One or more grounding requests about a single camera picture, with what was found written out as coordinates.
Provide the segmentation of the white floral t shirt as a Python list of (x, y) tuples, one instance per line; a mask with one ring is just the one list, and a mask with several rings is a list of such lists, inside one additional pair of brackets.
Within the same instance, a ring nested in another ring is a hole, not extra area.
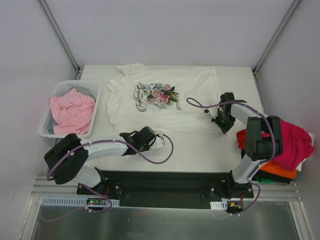
[(187, 103), (194, 98), (203, 106), (220, 101), (216, 70), (189, 68), (149, 69), (141, 63), (117, 66), (120, 75), (106, 86), (110, 97), (106, 112), (118, 132), (132, 132), (145, 126), (156, 132), (221, 133), (211, 121), (217, 114)]

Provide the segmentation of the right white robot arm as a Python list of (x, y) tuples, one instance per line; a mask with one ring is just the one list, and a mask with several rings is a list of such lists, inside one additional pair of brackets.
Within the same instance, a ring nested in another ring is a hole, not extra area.
[(246, 126), (244, 141), (245, 155), (238, 166), (231, 170), (224, 180), (213, 187), (219, 197), (231, 199), (249, 191), (250, 180), (267, 162), (283, 153), (281, 120), (277, 116), (267, 116), (247, 105), (244, 100), (236, 100), (232, 92), (220, 96), (217, 116), (214, 122), (226, 134), (239, 120)]

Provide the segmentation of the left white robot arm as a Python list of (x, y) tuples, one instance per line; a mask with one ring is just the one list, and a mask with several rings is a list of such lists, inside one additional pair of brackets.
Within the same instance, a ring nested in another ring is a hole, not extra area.
[(149, 126), (133, 132), (122, 132), (113, 139), (89, 141), (70, 133), (45, 155), (47, 180), (63, 185), (75, 178), (85, 179), (85, 185), (96, 195), (103, 193), (106, 182), (96, 169), (84, 168), (85, 162), (109, 157), (131, 156), (165, 146), (164, 136)]

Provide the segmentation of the red t shirt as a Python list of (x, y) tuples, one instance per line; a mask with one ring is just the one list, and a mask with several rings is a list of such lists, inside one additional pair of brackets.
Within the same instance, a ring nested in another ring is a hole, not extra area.
[(237, 139), (237, 142), (238, 142), (238, 147), (241, 150), (245, 149), (246, 133), (247, 133), (246, 129), (240, 130), (240, 131), (238, 131), (236, 133), (236, 139)]

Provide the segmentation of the black t shirt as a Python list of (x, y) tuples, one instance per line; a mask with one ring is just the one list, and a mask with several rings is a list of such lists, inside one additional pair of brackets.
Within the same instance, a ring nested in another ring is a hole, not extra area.
[[(284, 154), (282, 154), (282, 155), (275, 157), (274, 160), (272, 160), (272, 161), (278, 164), (278, 161), (285, 161), (285, 160), (286, 160), (286, 158), (284, 157)], [(260, 169), (253, 175), (253, 177), (252, 177), (253, 181), (255, 181), (254, 177), (266, 178), (266, 179), (277, 181), (278, 183), (285, 183), (285, 184), (290, 184), (291, 181), (293, 180), (290, 178), (285, 178), (285, 177), (281, 177), (278, 175), (274, 175), (274, 174), (262, 171)]]

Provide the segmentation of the orange t shirt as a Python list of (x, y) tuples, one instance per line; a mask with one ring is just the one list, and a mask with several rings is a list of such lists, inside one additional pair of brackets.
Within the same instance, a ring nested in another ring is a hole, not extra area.
[(269, 161), (265, 163), (261, 168), (261, 171), (277, 175), (280, 177), (288, 178), (288, 179), (295, 179), (297, 176), (297, 170), (290, 171), (286, 168), (282, 167), (281, 165), (277, 164), (274, 161)]

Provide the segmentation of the green t shirt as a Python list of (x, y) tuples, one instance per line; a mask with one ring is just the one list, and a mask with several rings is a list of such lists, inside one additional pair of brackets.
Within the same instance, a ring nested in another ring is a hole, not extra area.
[(278, 181), (275, 181), (275, 180), (272, 180), (272, 179), (268, 179), (268, 178), (259, 177), (259, 176), (255, 176), (254, 180), (259, 182), (259, 183), (264, 183), (264, 184), (278, 183)]

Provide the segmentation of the magenta t shirt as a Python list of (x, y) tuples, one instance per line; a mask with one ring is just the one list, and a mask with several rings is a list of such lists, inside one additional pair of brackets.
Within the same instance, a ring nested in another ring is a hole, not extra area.
[(283, 151), (281, 155), (275, 156), (273, 161), (284, 169), (294, 172), (315, 151), (313, 140), (303, 128), (283, 119), (280, 122)]

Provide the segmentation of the white plastic laundry basket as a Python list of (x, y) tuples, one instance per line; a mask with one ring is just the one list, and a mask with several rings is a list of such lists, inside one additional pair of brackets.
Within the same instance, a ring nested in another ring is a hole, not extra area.
[(38, 128), (40, 136), (62, 139), (68, 134), (91, 135), (102, 85), (94, 80), (64, 80), (56, 84)]

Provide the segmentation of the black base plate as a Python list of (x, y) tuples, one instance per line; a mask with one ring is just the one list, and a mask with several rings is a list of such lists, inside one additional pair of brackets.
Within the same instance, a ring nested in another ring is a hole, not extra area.
[(148, 172), (103, 170), (96, 189), (122, 207), (209, 209), (222, 199), (253, 199), (250, 183), (235, 183), (227, 172)]

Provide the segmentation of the aluminium rail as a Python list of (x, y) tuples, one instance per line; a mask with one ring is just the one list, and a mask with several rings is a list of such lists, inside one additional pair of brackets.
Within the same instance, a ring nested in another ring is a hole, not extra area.
[[(161, 148), (152, 149), (149, 151), (139, 152), (134, 155), (126, 155), (126, 156), (118, 156), (121, 158), (126, 158), (128, 160), (131, 160), (133, 156), (137, 155), (144, 159), (145, 161), (150, 160), (150, 156), (154, 154), (160, 154), (166, 149), (166, 146), (164, 145)], [(91, 197), (91, 198), (99, 198), (99, 199), (109, 199), (106, 194), (100, 194), (96, 190), (98, 188), (101, 188), (103, 186), (103, 183), (106, 181), (105, 178), (102, 175), (102, 171), (97, 167), (89, 167), (85, 162), (84, 168), (86, 169), (96, 169), (98, 171), (98, 174), (100, 176), (101, 182), (96, 185), (95, 187), (89, 187), (85, 185), (86, 179), (79, 179), (74, 178), (72, 181), (67, 182), (65, 184), (58, 185), (53, 180), (47, 180), (46, 177), (38, 177), (35, 180), (33, 189), (32, 189), (32, 195), (34, 196), (47, 196), (47, 197)], [(251, 181), (250, 184), (252, 185), (253, 189), (253, 198), (252, 199), (246, 199), (246, 200), (253, 200), (254, 198), (258, 198), (263, 201), (299, 201), (300, 194), (298, 191), (298, 188), (293, 183), (257, 183)]]

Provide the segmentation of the left aluminium frame post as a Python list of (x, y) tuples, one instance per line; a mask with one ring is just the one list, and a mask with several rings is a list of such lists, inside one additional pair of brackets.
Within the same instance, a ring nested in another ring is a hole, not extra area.
[(44, 12), (44, 15), (46, 17), (46, 19), (48, 20), (49, 24), (51, 25), (51, 28), (55, 34), (55, 36), (57, 37), (59, 44), (61, 45), (69, 63), (71, 64), (72, 68), (74, 69), (75, 73), (78, 74), (81, 70), (74, 54), (71, 51), (71, 48), (69, 46), (69, 44), (67, 43), (65, 36), (48, 4), (48, 2), (46, 0), (38, 0), (37, 1), (39, 3), (39, 6), (41, 7), (41, 9)]

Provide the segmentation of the aluminium frame post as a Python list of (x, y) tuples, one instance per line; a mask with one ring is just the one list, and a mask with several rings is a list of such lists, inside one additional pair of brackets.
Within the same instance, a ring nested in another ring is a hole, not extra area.
[(296, 13), (298, 7), (301, 5), (303, 1), (302, 0), (293, 0), (288, 9), (286, 10), (284, 16), (282, 17), (280, 23), (278, 24), (276, 30), (272, 34), (270, 40), (268, 41), (265, 49), (263, 50), (257, 64), (252, 69), (253, 76), (256, 76), (265, 61), (267, 60), (267, 57), (272, 52), (273, 48), (275, 47), (277, 41), (280, 39), (281, 35), (283, 34), (284, 30), (286, 29), (287, 25), (289, 24), (290, 20)]
[(46, 0), (38, 0), (37, 1), (39, 3), (39, 6), (41, 7), (41, 9), (44, 12), (44, 15), (46, 17), (46, 19), (48, 20), (49, 24), (51, 25), (51, 28), (55, 34), (55, 36), (57, 37), (59, 44), (61, 45), (69, 63), (71, 64), (72, 68), (74, 69), (75, 73), (78, 74), (81, 70), (74, 54), (71, 51), (71, 48), (69, 46), (69, 44), (67, 43), (65, 36), (48, 4), (48, 2)]

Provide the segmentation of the right aluminium frame post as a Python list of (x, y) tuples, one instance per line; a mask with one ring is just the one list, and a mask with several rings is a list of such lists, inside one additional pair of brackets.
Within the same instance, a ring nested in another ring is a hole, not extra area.
[(290, 20), (296, 13), (298, 7), (301, 5), (303, 1), (302, 0), (293, 0), (288, 9), (286, 10), (284, 16), (282, 17), (280, 23), (278, 24), (276, 30), (272, 34), (270, 40), (268, 41), (265, 49), (263, 50), (257, 64), (252, 69), (253, 76), (256, 76), (265, 61), (267, 60), (267, 57), (272, 52), (273, 48), (275, 47), (277, 41), (280, 39), (281, 35), (283, 34), (284, 30), (286, 29), (287, 25), (289, 24)]

